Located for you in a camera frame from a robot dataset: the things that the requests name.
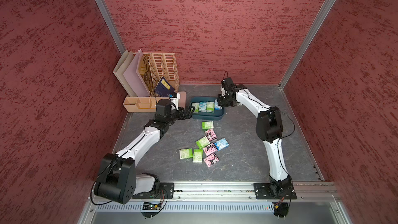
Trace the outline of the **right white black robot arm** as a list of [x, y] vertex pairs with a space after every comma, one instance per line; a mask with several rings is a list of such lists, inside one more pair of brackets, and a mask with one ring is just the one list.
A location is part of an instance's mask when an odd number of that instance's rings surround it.
[[282, 198], [292, 191], [292, 178], [286, 168], [282, 151], [284, 128], [280, 109], [266, 105], [248, 89], [238, 87], [229, 90], [222, 87], [218, 95], [218, 105], [222, 107], [242, 105], [257, 117], [256, 134], [264, 143], [269, 162], [270, 194]]

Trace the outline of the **teal plastic storage box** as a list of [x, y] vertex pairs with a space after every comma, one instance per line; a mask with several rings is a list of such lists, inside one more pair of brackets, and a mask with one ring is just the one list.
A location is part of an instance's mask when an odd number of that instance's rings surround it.
[[190, 106], [195, 107], [194, 119], [218, 121], [225, 114], [225, 110], [218, 105], [216, 97], [195, 96], [191, 99]]

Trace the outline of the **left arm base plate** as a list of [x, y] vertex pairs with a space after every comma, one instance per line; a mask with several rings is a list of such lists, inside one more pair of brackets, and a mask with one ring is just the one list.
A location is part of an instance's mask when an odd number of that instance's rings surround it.
[[170, 200], [174, 195], [174, 183], [155, 183], [153, 189], [149, 192], [142, 192], [134, 195], [132, 199], [148, 199], [148, 200]]

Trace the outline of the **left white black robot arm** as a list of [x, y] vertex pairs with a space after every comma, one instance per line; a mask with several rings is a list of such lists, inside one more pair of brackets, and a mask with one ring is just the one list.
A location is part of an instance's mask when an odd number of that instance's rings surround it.
[[173, 103], [157, 106], [155, 116], [145, 125], [143, 131], [124, 149], [116, 153], [108, 153], [101, 160], [97, 178], [94, 180], [90, 201], [95, 206], [94, 196], [108, 201], [126, 204], [135, 196], [144, 198], [160, 198], [164, 200], [165, 193], [160, 188], [159, 177], [153, 174], [136, 172], [136, 166], [149, 149], [164, 137], [169, 127], [177, 120], [190, 119], [194, 107], [174, 109]]

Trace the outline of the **blue tissue pack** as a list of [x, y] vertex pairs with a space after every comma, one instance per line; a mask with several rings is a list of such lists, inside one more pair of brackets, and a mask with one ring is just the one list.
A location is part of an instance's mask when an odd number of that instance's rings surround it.
[[214, 110], [216, 110], [216, 111], [222, 110], [222, 107], [218, 104], [217, 99], [215, 99], [215, 102], [214, 102]]
[[222, 138], [220, 140], [215, 141], [214, 145], [217, 148], [217, 150], [222, 150], [224, 148], [227, 148], [229, 146], [229, 143], [225, 138]]
[[201, 101], [199, 103], [199, 112], [206, 113], [207, 112], [207, 102]]

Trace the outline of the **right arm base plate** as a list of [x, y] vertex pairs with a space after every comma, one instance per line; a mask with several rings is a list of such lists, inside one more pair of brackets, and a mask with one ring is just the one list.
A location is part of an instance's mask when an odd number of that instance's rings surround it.
[[291, 183], [254, 183], [257, 200], [296, 200], [297, 195]]

